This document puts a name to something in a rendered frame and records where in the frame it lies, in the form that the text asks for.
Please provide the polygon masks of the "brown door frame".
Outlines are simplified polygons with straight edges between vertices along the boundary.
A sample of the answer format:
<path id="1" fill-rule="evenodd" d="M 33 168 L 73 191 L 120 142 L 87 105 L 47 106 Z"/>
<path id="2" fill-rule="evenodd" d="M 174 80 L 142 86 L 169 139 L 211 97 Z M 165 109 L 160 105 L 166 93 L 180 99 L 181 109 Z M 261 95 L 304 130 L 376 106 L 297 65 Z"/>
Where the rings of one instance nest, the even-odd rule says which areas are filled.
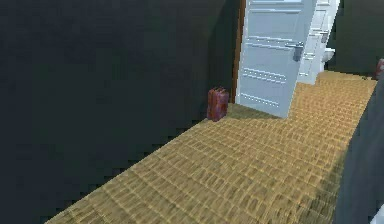
<path id="1" fill-rule="evenodd" d="M 246 8 L 246 0 L 239 0 L 239 10 L 238 10 L 237 27 L 236 27 L 237 28 L 236 43 L 235 43 L 233 69 L 232 69 L 231 103 L 235 103 L 245 8 Z"/>

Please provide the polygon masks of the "pale blue panelled room door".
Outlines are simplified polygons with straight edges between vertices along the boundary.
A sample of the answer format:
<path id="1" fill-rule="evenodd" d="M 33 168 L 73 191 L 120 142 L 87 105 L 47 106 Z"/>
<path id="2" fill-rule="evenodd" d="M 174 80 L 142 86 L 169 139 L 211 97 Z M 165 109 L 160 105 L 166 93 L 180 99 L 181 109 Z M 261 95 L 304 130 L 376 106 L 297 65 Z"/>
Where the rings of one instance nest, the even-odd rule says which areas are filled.
<path id="1" fill-rule="evenodd" d="M 300 61 L 286 44 L 303 42 L 316 0 L 246 0 L 235 102 L 288 116 Z"/>

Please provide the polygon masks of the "white panelled room door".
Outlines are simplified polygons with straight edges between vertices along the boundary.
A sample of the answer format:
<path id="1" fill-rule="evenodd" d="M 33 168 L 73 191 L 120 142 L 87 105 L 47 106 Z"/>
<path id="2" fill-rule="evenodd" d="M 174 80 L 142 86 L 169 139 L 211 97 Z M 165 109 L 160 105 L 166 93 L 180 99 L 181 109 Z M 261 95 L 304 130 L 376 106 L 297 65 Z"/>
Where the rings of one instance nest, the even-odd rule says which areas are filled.
<path id="1" fill-rule="evenodd" d="M 316 7 L 311 21 L 309 34 L 304 47 L 297 81 L 314 85 L 317 75 L 324 71 L 322 62 L 324 50 L 333 28 L 334 20 L 341 0 L 316 0 Z M 326 43 L 321 43 L 320 32 L 329 31 Z"/>

